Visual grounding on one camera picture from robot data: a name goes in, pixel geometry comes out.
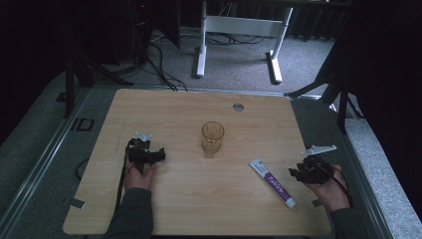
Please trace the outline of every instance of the gray floor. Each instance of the gray floor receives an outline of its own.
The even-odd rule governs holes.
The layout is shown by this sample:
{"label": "gray floor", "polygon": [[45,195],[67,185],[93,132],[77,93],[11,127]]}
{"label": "gray floor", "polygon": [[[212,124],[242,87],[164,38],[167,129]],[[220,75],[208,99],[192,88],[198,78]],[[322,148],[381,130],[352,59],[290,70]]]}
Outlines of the gray floor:
{"label": "gray floor", "polygon": [[[208,45],[205,77],[195,77],[197,47],[199,39],[191,37],[188,29],[182,40],[181,49],[175,48],[165,39],[154,41],[162,49],[163,70],[174,78],[183,81],[190,89],[217,91],[254,92],[255,94],[280,95],[297,90],[311,83],[332,47],[333,41],[288,38],[282,46],[279,57],[284,81],[273,85],[270,81],[265,53],[274,47],[274,39],[265,39],[254,45],[215,46]],[[250,37],[239,37],[246,40]],[[158,51],[150,48],[148,56],[158,64]],[[134,82],[137,89],[166,86],[153,74],[150,65],[145,65],[135,75],[124,76]],[[108,80],[99,80],[88,92],[87,99],[78,112],[80,119],[93,119],[92,131],[67,131],[59,150],[49,162],[49,169],[39,182],[37,190],[28,202],[19,220],[11,231],[10,238],[82,238],[69,236],[63,230],[63,222],[69,210],[67,198],[73,197],[79,181],[75,176],[78,164],[88,158],[100,132],[112,96],[119,86]],[[321,95],[324,87],[315,89],[310,95]],[[26,117],[12,132],[0,148],[0,196],[1,212],[7,206],[24,182],[25,177],[36,165],[57,128],[63,123],[64,104],[56,103],[59,92],[64,91],[64,75],[52,81],[45,91],[34,102]],[[305,144],[336,144],[338,150],[327,153],[325,159],[332,163],[340,163],[349,181],[356,207],[368,225],[369,238],[376,238],[371,227],[363,202],[359,199],[359,191],[353,183],[353,177],[347,170],[345,157],[355,159],[355,155],[345,153],[349,148],[347,136],[339,133],[335,125],[335,112],[328,106],[311,98],[293,101],[295,114],[303,134]]]}

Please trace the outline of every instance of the purple label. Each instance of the purple label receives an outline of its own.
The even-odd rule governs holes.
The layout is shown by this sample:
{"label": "purple label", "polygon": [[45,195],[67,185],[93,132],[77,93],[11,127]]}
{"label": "purple label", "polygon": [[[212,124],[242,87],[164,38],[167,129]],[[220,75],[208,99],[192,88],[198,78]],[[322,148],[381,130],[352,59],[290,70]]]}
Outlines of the purple label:
{"label": "purple label", "polygon": [[288,191],[282,186],[282,184],[277,180],[276,177],[271,174],[271,172],[267,172],[265,174],[264,179],[266,182],[273,188],[273,190],[283,199],[283,201],[289,200],[292,196],[289,194]]}

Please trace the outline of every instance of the wooden table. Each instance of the wooden table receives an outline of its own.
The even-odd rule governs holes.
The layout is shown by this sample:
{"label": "wooden table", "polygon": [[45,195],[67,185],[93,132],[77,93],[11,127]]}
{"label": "wooden table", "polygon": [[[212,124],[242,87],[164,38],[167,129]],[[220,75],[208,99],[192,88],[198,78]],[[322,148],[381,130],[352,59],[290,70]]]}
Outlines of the wooden table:
{"label": "wooden table", "polygon": [[[241,104],[244,110],[234,111]],[[213,158],[201,148],[201,127],[225,128]],[[154,235],[326,235],[330,225],[316,197],[289,167],[304,144],[291,103],[282,97],[119,90],[64,224],[69,234],[103,234],[113,215],[124,148],[135,131],[165,148],[152,185]],[[249,166],[261,158],[297,201],[289,209]]]}

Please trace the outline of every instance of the round hole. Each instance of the round hole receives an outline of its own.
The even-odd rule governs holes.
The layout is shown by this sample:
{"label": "round hole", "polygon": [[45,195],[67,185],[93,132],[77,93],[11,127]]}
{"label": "round hole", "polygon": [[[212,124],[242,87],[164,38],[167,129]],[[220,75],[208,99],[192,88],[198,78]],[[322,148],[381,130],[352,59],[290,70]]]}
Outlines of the round hole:
{"label": "round hole", "polygon": [[242,112],[245,108],[243,107],[242,104],[239,103],[235,103],[233,105],[233,110],[235,110],[236,112]]}

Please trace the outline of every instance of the person's left hand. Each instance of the person's left hand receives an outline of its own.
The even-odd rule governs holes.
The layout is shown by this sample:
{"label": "person's left hand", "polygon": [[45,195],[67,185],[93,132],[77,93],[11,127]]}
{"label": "person's left hand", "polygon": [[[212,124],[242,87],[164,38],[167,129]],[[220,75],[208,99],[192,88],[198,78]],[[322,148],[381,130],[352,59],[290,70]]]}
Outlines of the person's left hand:
{"label": "person's left hand", "polygon": [[152,176],[154,174],[156,165],[153,164],[146,175],[142,175],[133,164],[128,160],[126,162],[126,177],[124,178],[123,186],[124,190],[138,187],[147,190],[151,190]]}

